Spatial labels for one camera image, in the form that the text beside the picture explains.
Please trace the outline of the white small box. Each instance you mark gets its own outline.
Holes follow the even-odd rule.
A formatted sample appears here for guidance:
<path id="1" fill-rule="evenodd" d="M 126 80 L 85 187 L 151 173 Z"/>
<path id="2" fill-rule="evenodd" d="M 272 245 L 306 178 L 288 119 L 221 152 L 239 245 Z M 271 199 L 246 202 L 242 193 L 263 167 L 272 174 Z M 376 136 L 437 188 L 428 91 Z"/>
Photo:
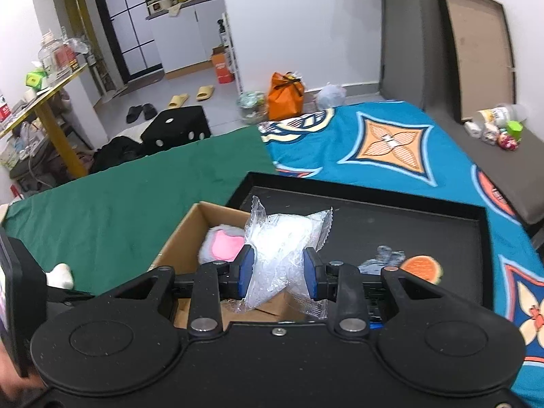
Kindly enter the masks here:
<path id="1" fill-rule="evenodd" d="M 482 128 L 475 122 L 465 122 L 464 129 L 466 130 L 466 133 L 472 138 L 479 139 L 482 136 Z"/>

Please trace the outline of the black grid sliding door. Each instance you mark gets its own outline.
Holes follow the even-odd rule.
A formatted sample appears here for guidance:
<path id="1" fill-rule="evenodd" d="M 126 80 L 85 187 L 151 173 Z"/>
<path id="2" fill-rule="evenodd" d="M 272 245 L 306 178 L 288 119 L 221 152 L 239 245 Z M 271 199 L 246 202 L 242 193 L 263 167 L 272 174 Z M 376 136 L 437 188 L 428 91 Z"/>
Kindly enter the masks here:
<path id="1" fill-rule="evenodd" d="M 123 82 L 162 69 L 148 21 L 147 0 L 95 1 Z"/>

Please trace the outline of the grey door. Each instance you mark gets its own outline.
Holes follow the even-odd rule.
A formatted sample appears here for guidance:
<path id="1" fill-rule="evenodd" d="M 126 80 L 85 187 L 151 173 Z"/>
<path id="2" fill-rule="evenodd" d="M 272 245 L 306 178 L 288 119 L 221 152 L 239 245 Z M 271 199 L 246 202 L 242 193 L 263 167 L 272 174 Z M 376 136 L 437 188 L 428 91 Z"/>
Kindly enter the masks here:
<path id="1" fill-rule="evenodd" d="M 421 0 L 382 0 L 380 92 L 417 107 L 423 98 Z"/>

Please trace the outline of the clear bag with items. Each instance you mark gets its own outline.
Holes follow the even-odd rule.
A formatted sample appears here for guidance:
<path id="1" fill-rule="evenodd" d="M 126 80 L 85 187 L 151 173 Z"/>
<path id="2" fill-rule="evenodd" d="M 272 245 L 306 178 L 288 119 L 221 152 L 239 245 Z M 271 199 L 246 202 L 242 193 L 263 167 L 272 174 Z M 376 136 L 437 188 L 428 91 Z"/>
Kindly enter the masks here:
<path id="1" fill-rule="evenodd" d="M 244 91 L 237 100 L 242 121 L 257 124 L 267 119 L 267 98 L 261 91 Z"/>

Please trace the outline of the green blanket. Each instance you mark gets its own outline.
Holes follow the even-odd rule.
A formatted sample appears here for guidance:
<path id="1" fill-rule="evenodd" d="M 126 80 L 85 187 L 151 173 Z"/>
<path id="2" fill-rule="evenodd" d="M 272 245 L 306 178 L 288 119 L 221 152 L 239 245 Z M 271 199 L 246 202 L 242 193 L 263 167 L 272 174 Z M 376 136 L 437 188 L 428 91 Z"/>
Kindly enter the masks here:
<path id="1" fill-rule="evenodd" d="M 193 204 L 226 204 L 247 173 L 274 170 L 245 127 L 15 202 L 3 228 L 43 270 L 67 264 L 75 289 L 97 295 L 145 273 Z"/>

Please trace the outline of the orange cardboard box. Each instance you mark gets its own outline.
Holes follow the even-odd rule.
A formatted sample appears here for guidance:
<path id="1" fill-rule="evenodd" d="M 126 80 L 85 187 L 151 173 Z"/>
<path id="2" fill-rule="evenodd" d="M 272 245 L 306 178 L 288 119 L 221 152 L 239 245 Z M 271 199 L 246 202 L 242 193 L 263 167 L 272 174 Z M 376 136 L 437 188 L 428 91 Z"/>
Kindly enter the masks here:
<path id="1" fill-rule="evenodd" d="M 234 75 L 229 68 L 229 59 L 224 46 L 212 49 L 211 62 L 219 84 L 229 84 L 234 81 Z"/>

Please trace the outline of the white kitchen cabinet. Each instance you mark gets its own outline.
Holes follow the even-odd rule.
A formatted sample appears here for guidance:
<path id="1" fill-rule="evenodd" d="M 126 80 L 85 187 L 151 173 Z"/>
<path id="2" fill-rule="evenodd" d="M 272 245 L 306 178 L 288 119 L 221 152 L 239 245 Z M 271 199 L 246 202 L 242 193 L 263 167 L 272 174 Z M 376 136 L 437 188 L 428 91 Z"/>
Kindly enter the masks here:
<path id="1" fill-rule="evenodd" d="M 175 17 L 168 11 L 148 17 L 165 78 L 213 67 L 212 52 L 221 43 L 217 21 L 225 12 L 224 0 L 195 0 L 181 5 Z"/>

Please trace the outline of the orange burger plush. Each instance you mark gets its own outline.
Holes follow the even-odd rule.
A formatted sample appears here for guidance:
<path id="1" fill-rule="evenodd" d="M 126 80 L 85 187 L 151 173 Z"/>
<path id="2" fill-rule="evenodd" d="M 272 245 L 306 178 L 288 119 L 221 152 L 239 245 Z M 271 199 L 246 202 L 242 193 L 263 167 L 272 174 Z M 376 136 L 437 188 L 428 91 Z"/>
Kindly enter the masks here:
<path id="1" fill-rule="evenodd" d="M 400 269 L 427 282 L 438 285 L 443 276 L 442 265 L 427 255 L 418 255 L 405 260 Z"/>

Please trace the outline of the right black slipper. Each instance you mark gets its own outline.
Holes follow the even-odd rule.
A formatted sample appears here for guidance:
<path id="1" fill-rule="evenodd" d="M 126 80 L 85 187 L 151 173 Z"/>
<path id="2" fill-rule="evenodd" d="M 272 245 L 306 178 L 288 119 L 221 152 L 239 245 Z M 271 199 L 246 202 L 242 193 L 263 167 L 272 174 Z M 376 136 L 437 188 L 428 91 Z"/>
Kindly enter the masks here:
<path id="1" fill-rule="evenodd" d="M 151 103 L 143 104 L 142 112 L 146 121 L 150 121 L 158 115 L 157 109 Z"/>

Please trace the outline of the right yellow slipper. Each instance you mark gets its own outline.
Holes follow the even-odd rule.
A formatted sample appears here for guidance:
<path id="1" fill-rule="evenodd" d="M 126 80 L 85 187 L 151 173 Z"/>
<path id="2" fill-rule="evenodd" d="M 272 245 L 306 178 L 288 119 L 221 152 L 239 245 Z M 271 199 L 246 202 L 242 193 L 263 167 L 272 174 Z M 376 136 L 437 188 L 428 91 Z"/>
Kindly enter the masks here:
<path id="1" fill-rule="evenodd" d="M 202 102 L 209 100 L 214 93 L 215 87 L 213 85 L 206 85 L 199 87 L 197 91 L 197 101 Z"/>

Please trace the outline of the white fluffy towel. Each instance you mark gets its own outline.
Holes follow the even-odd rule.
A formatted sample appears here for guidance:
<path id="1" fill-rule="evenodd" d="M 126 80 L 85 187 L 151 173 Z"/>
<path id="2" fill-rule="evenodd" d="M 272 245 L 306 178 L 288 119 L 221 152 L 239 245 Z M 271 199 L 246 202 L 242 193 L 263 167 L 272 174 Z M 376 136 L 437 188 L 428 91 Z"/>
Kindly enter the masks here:
<path id="1" fill-rule="evenodd" d="M 47 286 L 68 290 L 74 288 L 74 278 L 70 267 L 66 263 L 57 264 L 45 275 Z"/>

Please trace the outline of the white stuffing plastic bag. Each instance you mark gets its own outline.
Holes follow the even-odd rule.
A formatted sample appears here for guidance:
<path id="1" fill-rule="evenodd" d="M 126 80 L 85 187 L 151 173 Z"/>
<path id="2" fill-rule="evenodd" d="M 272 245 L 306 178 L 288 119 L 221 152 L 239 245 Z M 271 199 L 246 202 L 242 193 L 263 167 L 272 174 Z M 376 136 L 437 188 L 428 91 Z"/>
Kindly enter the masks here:
<path id="1" fill-rule="evenodd" d="M 267 214 L 257 196 L 252 198 L 251 214 L 245 225 L 245 242 L 253 249 L 255 261 L 245 297 L 229 305 L 237 313 L 263 307 L 285 292 L 288 306 L 322 320 L 327 314 L 325 301 L 310 298 L 304 278 L 303 250 L 320 251 L 333 224 L 331 208 L 308 216 Z"/>

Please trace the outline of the grey bench cushion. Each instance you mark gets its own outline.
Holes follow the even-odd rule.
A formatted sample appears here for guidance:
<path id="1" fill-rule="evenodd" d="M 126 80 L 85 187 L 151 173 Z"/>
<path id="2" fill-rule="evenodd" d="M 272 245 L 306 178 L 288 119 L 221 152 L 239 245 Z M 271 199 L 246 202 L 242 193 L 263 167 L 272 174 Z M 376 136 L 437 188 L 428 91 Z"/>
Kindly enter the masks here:
<path id="1" fill-rule="evenodd" d="M 458 89 L 439 0 L 421 0 L 423 42 L 422 109 L 482 169 L 514 208 L 522 223 L 543 223 L 543 143 L 524 131 L 520 148 L 504 151 L 470 137 L 454 119 Z"/>

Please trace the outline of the grey pink fluffy plush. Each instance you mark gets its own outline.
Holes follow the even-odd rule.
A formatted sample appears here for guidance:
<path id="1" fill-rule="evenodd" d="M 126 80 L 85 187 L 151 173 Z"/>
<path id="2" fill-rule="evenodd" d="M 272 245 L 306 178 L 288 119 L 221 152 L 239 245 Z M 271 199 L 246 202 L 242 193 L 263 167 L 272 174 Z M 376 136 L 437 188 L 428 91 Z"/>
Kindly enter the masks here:
<path id="1" fill-rule="evenodd" d="M 213 226 L 204 238 L 198 252 L 198 262 L 234 261 L 245 244 L 244 230 L 237 226 Z"/>

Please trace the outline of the yellow leg table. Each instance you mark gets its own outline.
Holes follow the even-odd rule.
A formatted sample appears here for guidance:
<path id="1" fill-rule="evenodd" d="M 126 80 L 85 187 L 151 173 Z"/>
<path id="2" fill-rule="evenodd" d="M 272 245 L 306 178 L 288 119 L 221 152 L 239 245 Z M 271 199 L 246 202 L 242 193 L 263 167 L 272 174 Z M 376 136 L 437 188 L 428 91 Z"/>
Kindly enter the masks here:
<path id="1" fill-rule="evenodd" d="M 57 150 L 57 153 L 66 164 L 68 172 L 77 179 L 87 176 L 88 171 L 80 162 L 77 153 L 71 148 L 65 133 L 62 131 L 56 119 L 54 119 L 53 111 L 49 106 L 48 101 L 65 85 L 83 73 L 87 67 L 88 65 L 83 65 L 65 78 L 56 81 L 52 86 L 48 87 L 47 90 L 43 90 L 18 116 L 1 126 L 1 137 L 4 137 L 12 132 L 16 126 L 20 125 L 21 122 L 26 120 L 31 113 L 35 113 L 40 119 L 40 122 Z"/>

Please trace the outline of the brown cardboard box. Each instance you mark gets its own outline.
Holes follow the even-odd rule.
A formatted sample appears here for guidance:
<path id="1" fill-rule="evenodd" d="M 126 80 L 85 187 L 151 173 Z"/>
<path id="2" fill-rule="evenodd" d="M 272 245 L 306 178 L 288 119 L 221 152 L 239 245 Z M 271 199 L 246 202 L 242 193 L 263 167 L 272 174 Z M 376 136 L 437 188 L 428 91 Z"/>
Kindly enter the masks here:
<path id="1" fill-rule="evenodd" d="M 149 268 L 171 266 L 176 274 L 193 274 L 206 262 L 233 261 L 244 245 L 244 227 L 249 217 L 247 212 L 217 204 L 193 204 Z M 231 310 L 223 301 L 221 313 L 224 327 L 234 321 L 303 321 L 306 318 L 294 296 L 286 291 L 245 313 Z"/>

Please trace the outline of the yellow slipper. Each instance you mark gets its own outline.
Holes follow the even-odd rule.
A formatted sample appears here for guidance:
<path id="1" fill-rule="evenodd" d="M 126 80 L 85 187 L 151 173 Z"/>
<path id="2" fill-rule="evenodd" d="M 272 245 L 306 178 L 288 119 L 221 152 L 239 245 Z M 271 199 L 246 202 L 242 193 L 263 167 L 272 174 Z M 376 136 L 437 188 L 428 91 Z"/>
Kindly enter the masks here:
<path id="1" fill-rule="evenodd" d="M 182 106 L 184 106 L 184 104 L 189 100 L 189 95 L 184 93 L 184 94 L 180 94 L 180 95 L 174 95 L 167 108 L 168 109 L 179 109 L 181 108 Z"/>
<path id="2" fill-rule="evenodd" d="M 209 100 L 214 93 L 215 87 L 213 85 L 206 85 L 199 87 L 197 91 L 197 101 L 202 102 Z"/>

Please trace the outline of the black clothes pile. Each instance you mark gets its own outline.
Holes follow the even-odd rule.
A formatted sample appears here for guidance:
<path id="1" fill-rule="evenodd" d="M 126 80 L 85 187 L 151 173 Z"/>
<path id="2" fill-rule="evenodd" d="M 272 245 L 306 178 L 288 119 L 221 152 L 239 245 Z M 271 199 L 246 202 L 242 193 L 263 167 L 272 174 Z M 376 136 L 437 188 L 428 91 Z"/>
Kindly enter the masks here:
<path id="1" fill-rule="evenodd" d="M 127 136 L 117 136 L 94 152 L 88 173 L 94 174 L 108 170 L 144 156 L 142 144 Z"/>

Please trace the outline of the green small container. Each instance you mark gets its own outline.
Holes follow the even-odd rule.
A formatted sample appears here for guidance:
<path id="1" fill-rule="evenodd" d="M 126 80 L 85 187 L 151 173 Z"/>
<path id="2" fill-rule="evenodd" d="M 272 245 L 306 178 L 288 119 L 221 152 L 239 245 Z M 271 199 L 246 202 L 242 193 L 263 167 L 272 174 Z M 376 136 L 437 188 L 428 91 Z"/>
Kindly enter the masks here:
<path id="1" fill-rule="evenodd" d="M 508 121 L 506 124 L 506 131 L 511 138 L 514 138 L 516 141 L 520 141 L 524 131 L 524 126 L 521 122 Z"/>

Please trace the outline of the orange gift bag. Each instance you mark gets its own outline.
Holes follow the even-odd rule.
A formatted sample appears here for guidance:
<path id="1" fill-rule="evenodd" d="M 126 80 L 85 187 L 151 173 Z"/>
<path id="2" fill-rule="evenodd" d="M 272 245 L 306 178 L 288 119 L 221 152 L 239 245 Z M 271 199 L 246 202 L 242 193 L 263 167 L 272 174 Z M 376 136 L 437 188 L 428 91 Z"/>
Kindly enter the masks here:
<path id="1" fill-rule="evenodd" d="M 293 72 L 275 72 L 267 95 L 268 119 L 281 121 L 297 116 L 303 111 L 305 86 Z"/>

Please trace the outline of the black dice stool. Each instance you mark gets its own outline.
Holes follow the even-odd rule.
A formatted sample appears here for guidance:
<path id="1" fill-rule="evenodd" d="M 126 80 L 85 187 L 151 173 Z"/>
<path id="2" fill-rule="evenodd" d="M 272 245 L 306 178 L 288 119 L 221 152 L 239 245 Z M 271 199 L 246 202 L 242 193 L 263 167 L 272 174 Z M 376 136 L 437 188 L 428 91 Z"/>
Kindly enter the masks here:
<path id="1" fill-rule="evenodd" d="M 140 135 L 146 155 L 177 148 L 210 138 L 204 109 L 188 106 L 165 109 L 159 113 Z"/>

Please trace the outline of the black framed board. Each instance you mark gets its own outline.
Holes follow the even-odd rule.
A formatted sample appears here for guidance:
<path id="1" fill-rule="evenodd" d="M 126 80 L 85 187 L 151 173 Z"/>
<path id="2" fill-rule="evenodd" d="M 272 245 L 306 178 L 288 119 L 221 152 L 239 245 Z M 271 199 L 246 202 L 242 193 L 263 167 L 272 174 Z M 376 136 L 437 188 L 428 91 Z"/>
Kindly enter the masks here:
<path id="1" fill-rule="evenodd" d="M 514 54 L 503 6 L 494 0 L 438 0 L 438 5 L 456 122 L 515 103 Z"/>

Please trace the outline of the blue patterned blanket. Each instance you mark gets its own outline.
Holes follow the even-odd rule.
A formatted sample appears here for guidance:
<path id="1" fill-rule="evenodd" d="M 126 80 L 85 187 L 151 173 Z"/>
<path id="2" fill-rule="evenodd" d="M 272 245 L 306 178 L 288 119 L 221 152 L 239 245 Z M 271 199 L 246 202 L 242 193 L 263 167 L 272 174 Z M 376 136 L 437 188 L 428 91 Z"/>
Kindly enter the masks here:
<path id="1" fill-rule="evenodd" d="M 491 168 L 421 109 L 386 100 L 259 124 L 276 170 L 287 176 L 407 192 L 485 208 L 491 228 L 493 308 L 523 336 L 514 391 L 543 404 L 543 262 L 514 199 Z"/>

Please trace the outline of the left yellow slipper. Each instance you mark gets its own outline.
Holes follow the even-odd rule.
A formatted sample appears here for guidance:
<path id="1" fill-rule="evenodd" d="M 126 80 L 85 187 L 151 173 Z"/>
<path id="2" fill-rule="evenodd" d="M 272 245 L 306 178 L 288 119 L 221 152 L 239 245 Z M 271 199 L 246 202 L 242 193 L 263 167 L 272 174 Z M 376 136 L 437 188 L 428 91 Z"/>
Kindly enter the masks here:
<path id="1" fill-rule="evenodd" d="M 179 109 L 181 108 L 182 106 L 184 106 L 184 104 L 189 100 L 189 95 L 184 93 L 184 94 L 180 94 L 180 95 L 174 95 L 167 108 L 168 109 Z"/>

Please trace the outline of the black shallow tray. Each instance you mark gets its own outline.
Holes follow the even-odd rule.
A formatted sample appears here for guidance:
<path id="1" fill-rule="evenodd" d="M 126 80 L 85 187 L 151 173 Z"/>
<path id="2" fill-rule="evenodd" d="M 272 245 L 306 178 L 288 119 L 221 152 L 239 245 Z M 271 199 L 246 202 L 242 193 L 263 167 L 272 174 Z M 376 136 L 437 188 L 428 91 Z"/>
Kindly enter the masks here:
<path id="1" fill-rule="evenodd" d="M 403 192 L 250 172 L 227 201 L 249 211 L 258 197 L 268 214 L 307 216 L 330 209 L 333 224 L 320 255 L 359 265 L 380 246 L 408 258 L 427 255 L 443 270 L 439 285 L 493 306 L 492 249 L 486 210 Z"/>

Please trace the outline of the clear glass jar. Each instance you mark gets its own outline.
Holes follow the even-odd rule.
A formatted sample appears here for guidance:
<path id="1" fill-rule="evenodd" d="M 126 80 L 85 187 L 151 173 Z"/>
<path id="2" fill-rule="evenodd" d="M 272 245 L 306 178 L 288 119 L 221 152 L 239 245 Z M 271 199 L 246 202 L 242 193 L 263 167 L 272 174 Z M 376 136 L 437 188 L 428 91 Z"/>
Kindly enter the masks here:
<path id="1" fill-rule="evenodd" d="M 38 58 L 50 85 L 71 73 L 66 45 L 51 31 L 42 36 Z"/>

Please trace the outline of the blue denim rabbit plush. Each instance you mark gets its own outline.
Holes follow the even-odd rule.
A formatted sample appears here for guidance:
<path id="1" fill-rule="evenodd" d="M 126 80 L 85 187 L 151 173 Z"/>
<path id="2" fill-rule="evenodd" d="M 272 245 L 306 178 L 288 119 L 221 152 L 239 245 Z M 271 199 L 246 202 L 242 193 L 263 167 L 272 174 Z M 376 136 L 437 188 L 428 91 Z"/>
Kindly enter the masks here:
<path id="1" fill-rule="evenodd" d="M 405 259 L 405 252 L 393 251 L 390 247 L 381 245 L 377 247 L 375 257 L 361 263 L 358 269 L 361 274 L 380 275 L 382 268 L 399 267 Z"/>

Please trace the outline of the white cup with print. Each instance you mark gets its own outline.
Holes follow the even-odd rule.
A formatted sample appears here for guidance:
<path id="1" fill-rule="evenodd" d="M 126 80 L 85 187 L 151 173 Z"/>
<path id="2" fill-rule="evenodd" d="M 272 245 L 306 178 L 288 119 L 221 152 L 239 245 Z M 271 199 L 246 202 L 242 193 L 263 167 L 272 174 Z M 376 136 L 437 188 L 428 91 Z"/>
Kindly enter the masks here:
<path id="1" fill-rule="evenodd" d="M 520 104 L 498 104 L 490 109 L 478 110 L 472 122 L 482 127 L 485 123 L 493 123 L 498 128 L 505 128 L 510 121 L 524 122 L 527 109 Z"/>

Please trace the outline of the red small toy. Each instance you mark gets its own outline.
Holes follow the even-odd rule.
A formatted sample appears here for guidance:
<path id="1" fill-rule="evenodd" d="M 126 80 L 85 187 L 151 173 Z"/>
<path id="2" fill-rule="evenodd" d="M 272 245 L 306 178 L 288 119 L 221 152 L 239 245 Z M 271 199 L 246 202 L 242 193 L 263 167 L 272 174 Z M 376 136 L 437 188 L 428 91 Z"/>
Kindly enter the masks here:
<path id="1" fill-rule="evenodd" d="M 504 131 L 498 136 L 497 145 L 503 150 L 515 151 L 519 147 L 519 142 L 507 131 Z"/>

